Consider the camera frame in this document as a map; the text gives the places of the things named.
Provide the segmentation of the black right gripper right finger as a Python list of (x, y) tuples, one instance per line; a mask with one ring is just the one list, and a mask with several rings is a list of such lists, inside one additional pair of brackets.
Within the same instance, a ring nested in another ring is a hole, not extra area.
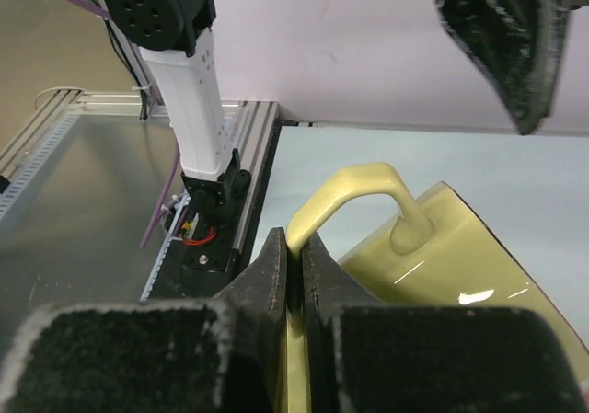
[(385, 304), (330, 256), (302, 250), (313, 412), (584, 412), (564, 350), (536, 313)]

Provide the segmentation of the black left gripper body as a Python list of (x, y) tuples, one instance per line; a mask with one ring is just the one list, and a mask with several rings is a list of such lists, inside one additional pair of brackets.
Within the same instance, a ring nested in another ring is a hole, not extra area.
[(516, 130), (551, 112), (573, 0), (435, 0), (444, 31), (479, 69)]

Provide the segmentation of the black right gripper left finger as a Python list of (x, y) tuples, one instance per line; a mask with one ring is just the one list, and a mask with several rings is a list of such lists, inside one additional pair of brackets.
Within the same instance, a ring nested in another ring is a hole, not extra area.
[(20, 326), (1, 368), (5, 412), (283, 412), (287, 248), (209, 298), (52, 304)]

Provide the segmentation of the yellow faceted mug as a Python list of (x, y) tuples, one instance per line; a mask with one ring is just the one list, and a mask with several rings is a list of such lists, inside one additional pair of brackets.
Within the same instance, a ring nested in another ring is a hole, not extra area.
[(587, 410), (588, 349), (555, 304), (449, 185), (440, 182), (413, 197), (397, 171), (385, 163), (338, 171), (287, 226), (294, 303), (287, 334), (285, 410), (313, 412), (308, 406), (303, 247), (345, 203), (376, 194), (391, 197), (398, 213), (336, 263), (385, 304), (536, 313), (562, 346)]

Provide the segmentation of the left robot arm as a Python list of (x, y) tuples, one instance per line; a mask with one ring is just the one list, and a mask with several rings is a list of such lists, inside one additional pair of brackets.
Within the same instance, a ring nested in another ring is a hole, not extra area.
[[(588, 0), (435, 0), (444, 31), (485, 75), (517, 131), (550, 114), (570, 14)], [(105, 0), (164, 100), (182, 179), (202, 223), (235, 222), (250, 175), (225, 125), (214, 70), (214, 0)]]

